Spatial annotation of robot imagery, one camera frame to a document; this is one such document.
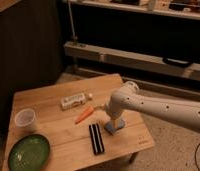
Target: table leg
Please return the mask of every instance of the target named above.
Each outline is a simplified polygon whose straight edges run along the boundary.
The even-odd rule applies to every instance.
[[[133,154],[131,155],[131,158],[130,158],[130,160],[129,160],[129,163],[130,163],[130,164],[134,162],[134,160],[135,160],[137,154],[138,154],[138,153],[133,153]]]

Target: wall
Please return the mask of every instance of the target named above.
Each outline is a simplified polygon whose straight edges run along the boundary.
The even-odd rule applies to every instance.
[[[54,83],[63,68],[55,0],[23,0],[0,13],[0,130],[16,91]]]

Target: wooden table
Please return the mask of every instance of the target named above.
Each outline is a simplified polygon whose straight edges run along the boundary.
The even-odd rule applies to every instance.
[[[37,133],[46,136],[51,145],[50,159],[44,170],[82,169],[152,147],[154,141],[140,114],[135,111],[124,111],[125,128],[118,130],[114,135],[110,135],[103,128],[109,120],[104,111],[96,111],[80,124],[74,124],[78,114],[87,106],[107,102],[111,92],[121,85],[121,77],[112,74],[17,92],[11,112],[3,170],[8,170],[10,149],[23,136],[14,125],[14,116],[19,110],[28,107],[36,111]],[[62,111],[60,99],[80,92],[93,93],[93,100]],[[93,154],[88,129],[88,125],[93,123],[99,123],[105,146],[105,153],[97,156]]]

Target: cable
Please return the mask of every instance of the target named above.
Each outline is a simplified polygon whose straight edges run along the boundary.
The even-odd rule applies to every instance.
[[[198,171],[200,171],[200,168],[199,168],[199,165],[198,165],[198,162],[197,162],[197,152],[198,152],[199,147],[200,147],[200,143],[197,145],[197,147],[195,149],[195,153],[194,153],[195,165],[196,165]]]

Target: bottle cap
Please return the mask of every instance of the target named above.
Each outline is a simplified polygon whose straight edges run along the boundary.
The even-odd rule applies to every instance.
[[[92,93],[89,93],[88,94],[88,100],[92,100],[93,99],[93,94]]]

